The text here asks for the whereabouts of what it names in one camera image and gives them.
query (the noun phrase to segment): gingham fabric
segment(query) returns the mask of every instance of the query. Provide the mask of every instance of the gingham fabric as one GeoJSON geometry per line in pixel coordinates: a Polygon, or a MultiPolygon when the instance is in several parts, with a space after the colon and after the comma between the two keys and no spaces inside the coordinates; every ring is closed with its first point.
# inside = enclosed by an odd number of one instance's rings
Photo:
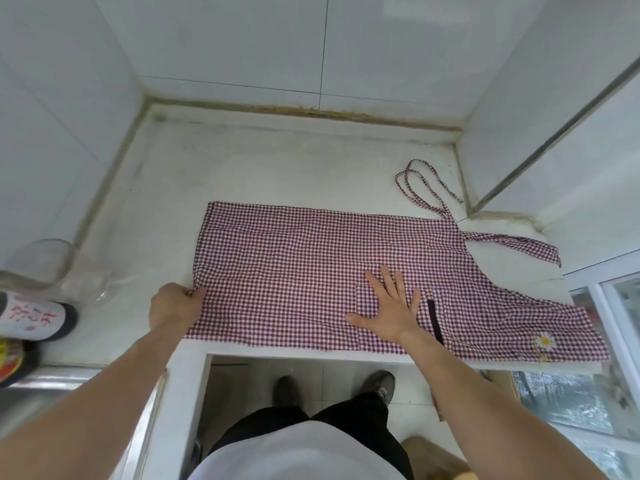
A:
{"type": "Polygon", "coordinates": [[[210,203],[193,265],[195,286],[208,293],[187,338],[402,354],[400,347],[344,319],[347,312],[376,314],[377,298],[364,272],[378,274],[386,264],[402,271],[409,294],[421,289],[418,322],[429,332],[426,299],[434,300],[444,345],[461,359],[608,359],[583,308],[495,286],[476,265],[465,239],[497,241],[554,262],[555,248],[532,239],[461,232],[413,163],[396,182],[404,175],[408,193],[399,186],[405,195],[442,219],[210,203]],[[411,190],[407,176],[414,172],[442,208],[411,190]]]}

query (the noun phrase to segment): black fabric strip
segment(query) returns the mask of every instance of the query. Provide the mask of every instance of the black fabric strip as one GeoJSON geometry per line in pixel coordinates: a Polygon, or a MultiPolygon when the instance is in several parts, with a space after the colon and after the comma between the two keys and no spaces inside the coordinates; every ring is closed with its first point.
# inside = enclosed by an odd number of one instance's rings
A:
{"type": "Polygon", "coordinates": [[[440,324],[436,318],[436,302],[432,299],[427,300],[427,306],[429,307],[429,319],[431,320],[431,326],[433,327],[433,336],[444,345],[444,339],[442,338],[442,331],[440,330],[440,324]]]}

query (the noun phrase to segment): person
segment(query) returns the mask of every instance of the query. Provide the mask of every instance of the person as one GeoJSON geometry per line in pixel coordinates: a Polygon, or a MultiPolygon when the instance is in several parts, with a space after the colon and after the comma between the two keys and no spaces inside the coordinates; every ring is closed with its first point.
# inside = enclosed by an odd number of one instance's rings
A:
{"type": "MultiPolygon", "coordinates": [[[[416,320],[420,291],[407,302],[402,274],[367,272],[378,314],[347,314],[356,327],[401,346],[436,398],[468,465],[480,480],[604,480],[562,434],[508,398],[444,348],[416,320]]],[[[126,448],[156,381],[206,291],[170,283],[151,300],[150,331],[96,377],[0,442],[5,478],[107,479],[126,448]]],[[[386,428],[394,381],[377,373],[361,394],[309,419],[290,378],[272,408],[241,419],[221,437],[191,480],[412,480],[404,450],[386,428]]]]}

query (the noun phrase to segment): daisy applique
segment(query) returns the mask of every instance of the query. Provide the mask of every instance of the daisy applique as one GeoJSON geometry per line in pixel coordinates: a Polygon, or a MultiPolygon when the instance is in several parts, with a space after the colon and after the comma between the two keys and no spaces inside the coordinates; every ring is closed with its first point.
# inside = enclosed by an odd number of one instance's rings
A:
{"type": "Polygon", "coordinates": [[[541,331],[534,335],[533,341],[535,345],[542,350],[553,350],[556,348],[556,339],[549,332],[541,331]]]}

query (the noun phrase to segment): person's left arm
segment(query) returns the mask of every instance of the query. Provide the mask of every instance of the person's left arm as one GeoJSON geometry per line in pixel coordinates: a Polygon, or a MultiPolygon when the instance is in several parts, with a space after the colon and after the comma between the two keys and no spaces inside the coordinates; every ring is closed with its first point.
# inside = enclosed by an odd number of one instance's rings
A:
{"type": "Polygon", "coordinates": [[[200,317],[204,289],[170,283],[151,300],[151,331],[96,377],[0,441],[6,478],[108,479],[157,380],[200,317]]]}

